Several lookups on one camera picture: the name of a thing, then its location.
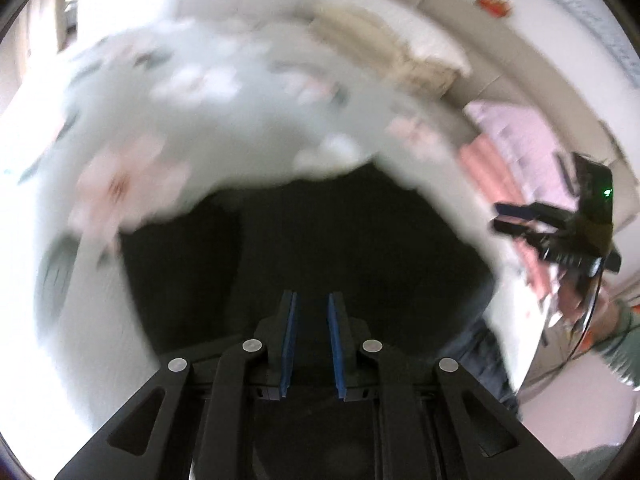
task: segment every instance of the pink flower pattern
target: pink flower pattern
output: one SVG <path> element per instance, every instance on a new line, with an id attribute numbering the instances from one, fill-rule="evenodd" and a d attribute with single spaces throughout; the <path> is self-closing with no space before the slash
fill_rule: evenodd
<path id="1" fill-rule="evenodd" d="M 144 135 L 120 150 L 106 147 L 82 170 L 68 224 L 78 235 L 115 247 L 119 229 L 131 231 L 170 208 L 190 175 L 186 163 L 156 159 L 164 141 Z"/>
<path id="2" fill-rule="evenodd" d="M 229 102 L 241 88 L 232 65 L 213 68 L 186 65 L 169 79 L 156 84 L 151 89 L 151 98 L 169 100 L 182 107 L 196 107 L 204 101 Z"/>
<path id="3" fill-rule="evenodd" d="M 405 147 L 417 160 L 442 158 L 446 143 L 440 133 L 433 130 L 418 116 L 398 115 L 386 128 L 391 135 L 404 140 Z"/>
<path id="4" fill-rule="evenodd" d="M 268 53 L 271 43 L 267 41 L 256 41 L 250 32 L 237 34 L 221 34 L 214 41 L 216 51 L 225 57 L 242 54 L 247 57 L 258 57 Z"/>
<path id="5" fill-rule="evenodd" d="M 280 76 L 284 91 L 295 96 L 298 104 L 330 101 L 338 91 L 337 83 L 327 77 L 311 75 L 303 70 L 289 70 Z"/>

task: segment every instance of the gray sleeve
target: gray sleeve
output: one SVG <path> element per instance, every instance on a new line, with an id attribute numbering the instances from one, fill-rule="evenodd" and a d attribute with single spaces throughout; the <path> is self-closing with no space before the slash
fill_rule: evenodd
<path id="1" fill-rule="evenodd" d="M 560 458 L 575 480 L 598 480 L 618 453 L 617 446 L 602 446 Z"/>
<path id="2" fill-rule="evenodd" d="M 635 329 L 640 327 L 640 316 L 623 301 L 616 303 L 620 306 L 620 320 L 614 334 L 618 336 L 594 348 L 621 381 L 640 388 L 640 328 Z"/>

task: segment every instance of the black cable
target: black cable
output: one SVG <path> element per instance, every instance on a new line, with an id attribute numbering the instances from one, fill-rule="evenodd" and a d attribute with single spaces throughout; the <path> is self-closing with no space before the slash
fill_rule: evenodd
<path id="1" fill-rule="evenodd" d="M 577 357 L 574 357 L 575 353 L 578 351 L 578 349 L 580 348 L 580 345 L 582 345 L 582 343 L 584 342 L 584 339 L 587 337 L 587 333 L 588 333 L 589 328 L 591 326 L 591 320 L 593 319 L 593 316 L 594 316 L 594 314 L 596 312 L 597 301 L 598 301 L 598 296 L 600 295 L 600 286 L 602 285 L 602 275 L 603 274 L 604 274 L 604 266 L 602 266 L 602 268 L 600 269 L 600 271 L 598 273 L 598 286 L 596 287 L 595 294 L 593 295 L 592 304 L 591 304 L 590 308 L 588 309 L 588 317 L 587 317 L 587 320 L 586 320 L 586 322 L 584 324 L 584 329 L 582 330 L 582 333 L 580 334 L 580 339 L 578 339 L 578 342 L 575 344 L 574 348 L 569 353 L 569 356 L 564 360 L 564 362 L 561 365 L 557 366 L 553 370 L 550 370 L 550 371 L 542 374 L 540 377 L 536 378 L 535 380 L 533 380 L 532 382 L 527 384 L 527 388 L 535 386 L 541 380 L 543 380 L 544 378 L 546 378 L 549 375 L 551 375 L 551 377 L 548 380 L 547 384 L 545 384 L 542 388 L 540 388 L 539 391 L 535 392 L 535 394 L 530 396 L 528 399 L 527 398 L 520 399 L 520 402 L 527 402 L 528 400 L 531 400 L 533 397 L 536 397 L 539 394 L 541 394 L 542 392 L 544 392 L 549 386 L 551 386 L 551 383 L 553 383 L 553 381 L 555 381 L 556 378 L 558 378 L 558 375 L 560 375 L 562 373 L 562 370 L 564 370 L 564 368 L 571 361 L 573 361 L 574 359 L 577 359 Z"/>

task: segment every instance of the bed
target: bed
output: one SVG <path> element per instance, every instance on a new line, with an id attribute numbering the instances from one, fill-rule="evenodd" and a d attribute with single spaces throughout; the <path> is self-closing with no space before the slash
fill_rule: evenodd
<path id="1" fill-rule="evenodd" d="M 458 148 L 479 133 L 460 109 L 475 99 L 537 106 L 568 151 L 612 169 L 616 228 L 640 210 L 636 179 L 580 96 L 507 25 L 468 0 L 399 1 L 444 26 L 472 65 L 472 75 L 458 79 L 440 101 L 381 83 L 376 73 L 318 41 L 308 23 L 291 20 L 156 23 L 65 52 L 46 77 L 34 74 L 23 85 L 2 117 L 3 141 L 14 146 L 25 130 L 42 138 L 24 147 L 17 162 L 3 163 L 5 176 L 19 181 L 11 192 L 14 205 L 23 219 L 32 218 L 4 233 L 33 248 L 33 256 L 18 260 L 22 268 L 39 268 L 20 296 L 29 304 L 36 288 L 34 321 L 24 323 L 35 323 L 36 343 L 89 431 L 158 364 L 130 306 L 122 263 L 91 240 L 70 237 L 67 220 L 78 175 L 96 151 L 149 132 L 167 137 L 162 156 L 191 167 L 174 215 L 216 186 L 323 178 L 381 154 L 396 181 L 415 187 L 490 264 L 497 287 L 484 318 L 500 343 L 511 386 L 519 389 L 549 302 L 540 303 L 528 287 L 510 241 L 488 230 L 494 211 L 458 164 Z M 56 103 L 28 117 L 34 98 Z M 428 156 L 418 160 L 389 133 L 398 110 L 420 114 L 440 134 Z M 52 131 L 56 140 L 44 150 Z M 12 276 L 5 275 L 3 286 Z M 18 400 L 6 405 L 18 406 Z M 82 436 L 60 449 L 60 466 L 76 444 L 83 444 Z M 22 458 L 19 448 L 14 444 Z"/>

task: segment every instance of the cloth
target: cloth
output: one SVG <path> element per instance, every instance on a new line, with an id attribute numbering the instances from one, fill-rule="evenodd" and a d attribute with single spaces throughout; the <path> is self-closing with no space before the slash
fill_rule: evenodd
<path id="1" fill-rule="evenodd" d="M 620 320 L 612 339 L 601 342 L 594 349 L 620 380 L 640 388 L 640 315 L 618 300 Z M 602 446 L 560 459 L 576 480 L 597 480 L 616 457 L 620 446 Z"/>
<path id="2" fill-rule="evenodd" d="M 568 192 L 556 160 L 556 153 L 562 153 L 561 144 L 539 110 L 479 100 L 463 111 L 494 142 L 527 202 L 576 209 L 577 199 Z"/>
<path id="3" fill-rule="evenodd" d="M 283 290 L 302 298 L 340 291 L 348 314 L 410 356 L 421 379 L 446 351 L 517 410 L 482 320 L 494 291 L 488 266 L 427 201 L 374 164 L 320 182 L 221 190 L 121 242 L 132 297 L 158 354 L 252 336 Z M 303 312 L 327 332 L 326 301 L 305 303 Z M 334 382 L 330 352 L 309 349 L 320 337 L 296 349 L 296 379 L 306 364 L 313 386 Z M 325 353 L 328 361 L 319 357 Z"/>

